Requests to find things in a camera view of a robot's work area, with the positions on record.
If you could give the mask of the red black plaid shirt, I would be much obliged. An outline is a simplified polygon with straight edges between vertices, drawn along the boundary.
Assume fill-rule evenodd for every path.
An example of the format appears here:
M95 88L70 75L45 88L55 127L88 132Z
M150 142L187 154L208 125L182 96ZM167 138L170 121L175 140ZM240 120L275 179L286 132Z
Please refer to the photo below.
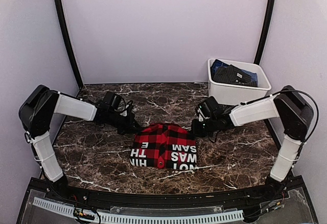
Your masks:
M194 134L173 123L154 123L134 137L129 161L132 166L193 170L197 167Z

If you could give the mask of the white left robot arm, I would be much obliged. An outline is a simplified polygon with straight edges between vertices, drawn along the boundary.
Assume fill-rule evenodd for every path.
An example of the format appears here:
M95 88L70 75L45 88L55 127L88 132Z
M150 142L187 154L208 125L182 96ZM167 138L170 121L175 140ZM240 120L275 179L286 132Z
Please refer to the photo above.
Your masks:
M39 85L22 104L18 116L25 130L26 142L32 145L36 161L45 177L56 183L65 176L50 139L50 124L54 114L107 124L116 128L118 134L133 134L142 127L132 110L132 101L125 102L113 92L107 92L103 99L93 103Z

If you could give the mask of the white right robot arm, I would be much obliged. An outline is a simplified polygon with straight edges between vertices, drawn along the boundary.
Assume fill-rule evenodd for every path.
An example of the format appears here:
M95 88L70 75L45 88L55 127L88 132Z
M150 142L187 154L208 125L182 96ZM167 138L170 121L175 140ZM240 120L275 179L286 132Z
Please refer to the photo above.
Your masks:
M316 129L319 109L306 92L287 85L280 91L238 105L219 104L213 96L207 97L195 109L191 132L197 137L210 137L245 124L279 119L283 128L283 141L270 171L270 181L261 188L263 199L270 201L281 191L278 182L286 179L298 161L302 148Z

